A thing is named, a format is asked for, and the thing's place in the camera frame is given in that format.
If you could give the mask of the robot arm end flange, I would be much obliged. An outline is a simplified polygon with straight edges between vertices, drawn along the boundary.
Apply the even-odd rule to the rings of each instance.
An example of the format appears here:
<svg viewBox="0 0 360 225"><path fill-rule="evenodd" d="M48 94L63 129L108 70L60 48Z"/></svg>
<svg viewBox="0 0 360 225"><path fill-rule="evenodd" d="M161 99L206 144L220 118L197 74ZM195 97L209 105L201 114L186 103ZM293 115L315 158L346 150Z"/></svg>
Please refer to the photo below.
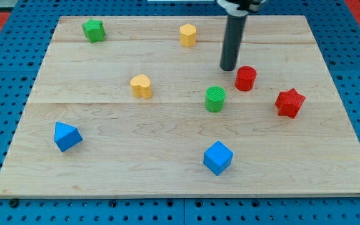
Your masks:
<svg viewBox="0 0 360 225"><path fill-rule="evenodd" d="M242 17L258 13L268 3L268 0L217 0L216 2L228 14Z"/></svg>

